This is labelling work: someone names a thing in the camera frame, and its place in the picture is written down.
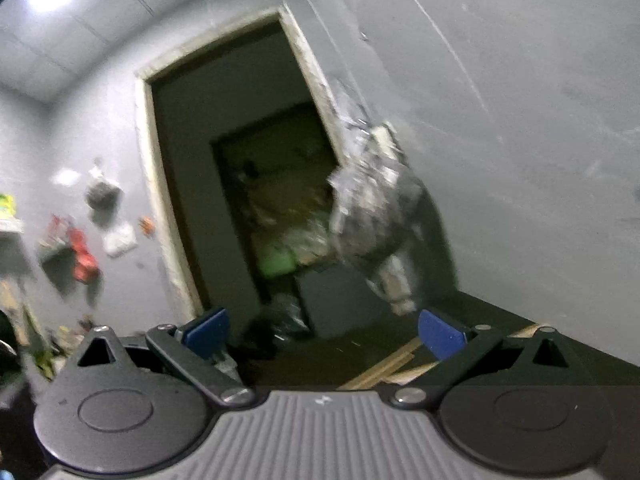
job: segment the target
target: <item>door frame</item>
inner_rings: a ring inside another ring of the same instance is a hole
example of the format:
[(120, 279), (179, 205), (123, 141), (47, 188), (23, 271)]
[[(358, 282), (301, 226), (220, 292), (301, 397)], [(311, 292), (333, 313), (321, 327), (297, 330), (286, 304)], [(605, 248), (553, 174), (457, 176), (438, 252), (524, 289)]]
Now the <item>door frame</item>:
[(172, 199), (162, 163), (152, 84), (183, 64), (271, 23), (279, 22), (304, 76), (306, 86), (327, 133), (339, 164), (345, 162), (340, 119), (334, 97), (318, 60), (286, 4), (253, 12), (203, 34), (162, 54), (136, 74), (136, 129), (147, 194), (156, 219), (156, 236), (175, 301), (184, 322), (203, 313), (191, 267), (180, 237)]

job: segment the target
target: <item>gray ribbed surface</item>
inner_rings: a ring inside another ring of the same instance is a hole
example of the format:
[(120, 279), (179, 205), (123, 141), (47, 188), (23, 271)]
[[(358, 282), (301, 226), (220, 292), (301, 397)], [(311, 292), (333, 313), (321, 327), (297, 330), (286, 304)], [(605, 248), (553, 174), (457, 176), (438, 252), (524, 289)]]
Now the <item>gray ribbed surface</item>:
[[(49, 480), (76, 480), (55, 473)], [(153, 480), (506, 480), (454, 452), (428, 416), (374, 392), (273, 392), (223, 415), (192, 455)], [(592, 470), (565, 480), (601, 480)]]

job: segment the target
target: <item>red object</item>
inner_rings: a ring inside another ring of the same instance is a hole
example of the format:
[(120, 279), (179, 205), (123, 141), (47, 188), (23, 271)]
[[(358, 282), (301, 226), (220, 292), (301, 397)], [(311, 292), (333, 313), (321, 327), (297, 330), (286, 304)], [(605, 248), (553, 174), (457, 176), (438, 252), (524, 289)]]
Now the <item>red object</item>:
[(98, 262), (93, 255), (89, 253), (82, 230), (71, 228), (68, 233), (71, 248), (76, 252), (74, 278), (80, 282), (88, 283), (100, 273)]

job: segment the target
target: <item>ceiling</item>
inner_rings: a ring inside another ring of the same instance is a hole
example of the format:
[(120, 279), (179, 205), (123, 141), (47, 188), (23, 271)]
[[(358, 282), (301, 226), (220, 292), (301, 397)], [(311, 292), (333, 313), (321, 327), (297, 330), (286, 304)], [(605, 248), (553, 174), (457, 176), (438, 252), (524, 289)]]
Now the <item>ceiling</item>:
[(185, 0), (72, 0), (37, 13), (28, 0), (0, 5), (0, 82), (50, 102), (111, 46)]

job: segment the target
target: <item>blue gripper pad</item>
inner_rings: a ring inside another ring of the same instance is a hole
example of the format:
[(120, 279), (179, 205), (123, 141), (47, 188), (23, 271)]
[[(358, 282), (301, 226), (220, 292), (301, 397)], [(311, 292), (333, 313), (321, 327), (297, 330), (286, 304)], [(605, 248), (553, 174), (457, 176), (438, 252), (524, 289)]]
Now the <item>blue gripper pad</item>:
[(433, 312), (423, 310), (418, 318), (418, 336), (439, 361), (451, 357), (466, 345), (466, 335)]
[(194, 354), (209, 359), (225, 344), (230, 329), (229, 314), (224, 308), (207, 313), (181, 327), (181, 343)]

